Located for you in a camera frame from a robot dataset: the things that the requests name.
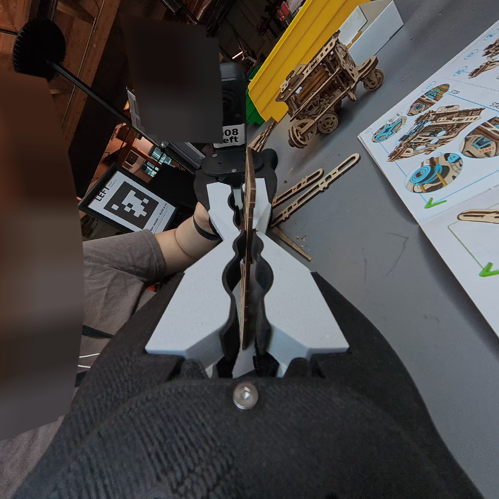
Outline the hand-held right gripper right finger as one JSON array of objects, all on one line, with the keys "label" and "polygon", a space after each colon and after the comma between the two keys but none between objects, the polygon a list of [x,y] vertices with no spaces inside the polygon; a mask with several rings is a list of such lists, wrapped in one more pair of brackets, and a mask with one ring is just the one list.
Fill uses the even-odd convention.
[{"label": "hand-held right gripper right finger", "polygon": [[253,236],[252,257],[257,375],[284,377],[294,359],[346,353],[349,344],[310,270],[262,232]]}]

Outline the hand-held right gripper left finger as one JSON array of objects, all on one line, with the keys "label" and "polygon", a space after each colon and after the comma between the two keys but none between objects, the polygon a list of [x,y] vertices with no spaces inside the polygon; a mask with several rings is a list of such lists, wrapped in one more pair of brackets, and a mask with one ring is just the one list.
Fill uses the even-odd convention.
[{"label": "hand-held right gripper left finger", "polygon": [[245,375],[238,317],[240,243],[236,231],[183,273],[145,346],[148,354],[194,359],[214,371],[224,360],[234,378]]}]

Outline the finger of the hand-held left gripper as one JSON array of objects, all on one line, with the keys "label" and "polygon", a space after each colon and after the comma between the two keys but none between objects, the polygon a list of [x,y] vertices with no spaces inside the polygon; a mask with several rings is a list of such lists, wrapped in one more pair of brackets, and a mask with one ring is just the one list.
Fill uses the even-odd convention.
[{"label": "finger of the hand-held left gripper", "polygon": [[268,200],[265,179],[255,179],[255,204],[253,208],[253,229],[266,233],[271,218],[271,201]]},{"label": "finger of the hand-held left gripper", "polygon": [[233,188],[228,184],[207,185],[210,222],[222,240],[235,240],[240,235],[240,210]]}]

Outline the plywood model part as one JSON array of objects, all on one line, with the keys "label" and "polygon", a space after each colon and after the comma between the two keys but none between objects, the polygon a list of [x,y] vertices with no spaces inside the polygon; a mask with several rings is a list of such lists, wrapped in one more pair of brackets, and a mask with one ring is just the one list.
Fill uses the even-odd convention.
[{"label": "plywood model part", "polygon": [[240,281],[240,333],[241,346],[246,349],[249,346],[249,317],[250,317],[250,278],[253,245],[253,214],[257,195],[257,187],[255,180],[253,149],[246,148],[246,169],[245,169],[245,185],[244,185],[244,202],[243,202],[243,219],[242,230],[245,234],[245,252],[242,259],[241,281]]}]

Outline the person's left forearm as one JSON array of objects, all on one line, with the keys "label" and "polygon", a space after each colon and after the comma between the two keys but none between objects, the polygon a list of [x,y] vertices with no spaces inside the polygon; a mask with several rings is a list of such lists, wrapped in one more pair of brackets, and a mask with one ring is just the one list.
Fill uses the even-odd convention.
[{"label": "person's left forearm", "polygon": [[201,235],[192,218],[178,228],[155,234],[154,238],[163,256],[167,275],[186,270],[218,244]]}]

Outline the wooden model vehicle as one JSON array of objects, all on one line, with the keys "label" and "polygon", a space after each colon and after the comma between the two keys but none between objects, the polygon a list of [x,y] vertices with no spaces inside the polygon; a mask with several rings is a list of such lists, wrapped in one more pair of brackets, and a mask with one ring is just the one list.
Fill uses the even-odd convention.
[{"label": "wooden model vehicle", "polygon": [[288,142],[292,147],[303,149],[315,135],[334,132],[343,102],[356,101],[359,84],[368,92],[383,84],[378,58],[371,56],[356,64],[339,33],[334,33],[307,64],[297,65],[279,87],[276,102],[288,107]]}]

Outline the person's left hand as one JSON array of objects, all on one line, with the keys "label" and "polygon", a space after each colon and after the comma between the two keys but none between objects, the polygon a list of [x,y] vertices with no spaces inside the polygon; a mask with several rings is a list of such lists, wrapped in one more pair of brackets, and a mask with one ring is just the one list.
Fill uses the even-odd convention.
[{"label": "person's left hand", "polygon": [[196,203],[193,214],[193,224],[196,232],[204,239],[211,242],[219,242],[221,237],[212,224],[208,210],[200,203]]}]

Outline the wooden lattice strip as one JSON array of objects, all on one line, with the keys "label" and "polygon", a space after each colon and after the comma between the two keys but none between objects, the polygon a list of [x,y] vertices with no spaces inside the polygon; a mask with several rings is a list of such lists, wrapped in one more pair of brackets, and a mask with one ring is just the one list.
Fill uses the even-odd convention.
[{"label": "wooden lattice strip", "polygon": [[275,127],[276,122],[272,121],[269,126],[262,132],[260,133],[250,144],[249,148],[252,149],[255,152],[260,153],[265,146],[265,143],[267,139],[269,138],[273,128]]}]

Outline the green plastic bin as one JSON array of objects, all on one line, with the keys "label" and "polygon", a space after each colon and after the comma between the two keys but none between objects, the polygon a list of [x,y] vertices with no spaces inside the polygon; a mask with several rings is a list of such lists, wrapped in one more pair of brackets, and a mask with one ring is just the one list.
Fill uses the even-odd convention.
[{"label": "green plastic bin", "polygon": [[258,109],[255,107],[251,97],[249,96],[249,89],[246,89],[246,122],[248,124],[256,124],[261,126],[265,120],[260,116]]}]

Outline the slotted wooden strip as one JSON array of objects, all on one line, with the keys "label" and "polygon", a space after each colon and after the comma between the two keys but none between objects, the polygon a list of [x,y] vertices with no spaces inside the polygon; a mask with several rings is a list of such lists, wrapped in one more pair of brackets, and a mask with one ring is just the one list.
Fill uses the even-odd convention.
[{"label": "slotted wooden strip", "polygon": [[275,196],[272,201],[272,207],[275,208],[285,201],[291,199],[304,189],[311,187],[315,182],[319,181],[323,176],[323,169],[319,168],[313,173],[303,177],[298,183],[284,191],[282,194]]},{"label": "slotted wooden strip", "polygon": [[283,208],[278,214],[274,215],[270,226],[273,228],[287,221],[296,211],[309,203],[317,195],[327,190],[333,182],[355,166],[359,160],[360,154],[354,153],[327,174],[323,173],[323,176],[319,181],[298,193],[294,201]]}]

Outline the framed black-white marker sign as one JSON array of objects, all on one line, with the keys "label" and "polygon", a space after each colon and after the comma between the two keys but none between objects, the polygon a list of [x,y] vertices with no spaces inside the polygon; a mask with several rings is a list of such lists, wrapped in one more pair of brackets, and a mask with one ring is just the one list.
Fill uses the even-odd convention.
[{"label": "framed black-white marker sign", "polygon": [[78,209],[123,233],[146,229],[153,234],[171,228],[179,210],[116,163],[88,190]]}]

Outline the yellow plastic bin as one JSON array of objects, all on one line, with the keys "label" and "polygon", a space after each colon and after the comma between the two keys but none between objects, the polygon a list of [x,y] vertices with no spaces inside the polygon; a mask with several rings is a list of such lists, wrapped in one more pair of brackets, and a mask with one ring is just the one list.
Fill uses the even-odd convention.
[{"label": "yellow plastic bin", "polygon": [[264,121],[279,122],[288,111],[276,102],[280,85],[299,64],[307,64],[366,1],[305,1],[248,86],[248,94]]}]

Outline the instruction booklet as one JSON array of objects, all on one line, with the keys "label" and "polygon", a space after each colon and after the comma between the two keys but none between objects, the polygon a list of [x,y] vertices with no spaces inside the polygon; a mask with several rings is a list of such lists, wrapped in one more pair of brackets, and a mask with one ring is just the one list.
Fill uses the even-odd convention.
[{"label": "instruction booklet", "polygon": [[358,139],[498,334],[498,22]]}]

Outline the white cardboard box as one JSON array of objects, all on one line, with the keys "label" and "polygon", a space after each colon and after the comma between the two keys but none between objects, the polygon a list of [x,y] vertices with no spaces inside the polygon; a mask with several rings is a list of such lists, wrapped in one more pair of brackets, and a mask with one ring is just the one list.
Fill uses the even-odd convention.
[{"label": "white cardboard box", "polygon": [[350,54],[355,60],[376,55],[404,26],[394,1],[369,1],[359,5],[367,23],[352,42]]}]

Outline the black disc on pole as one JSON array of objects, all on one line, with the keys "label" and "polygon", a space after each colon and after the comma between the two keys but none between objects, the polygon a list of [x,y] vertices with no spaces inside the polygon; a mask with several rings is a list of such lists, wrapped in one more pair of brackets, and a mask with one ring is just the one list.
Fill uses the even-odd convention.
[{"label": "black disc on pole", "polygon": [[[106,102],[90,86],[63,67],[65,54],[66,42],[60,28],[49,19],[34,19],[16,34],[12,60],[14,69],[18,73],[44,78],[47,82],[52,81],[57,74],[63,76],[114,114],[122,123],[142,135],[133,125],[131,116],[128,118],[124,112]],[[147,140],[149,138],[147,135],[142,136]]]}]

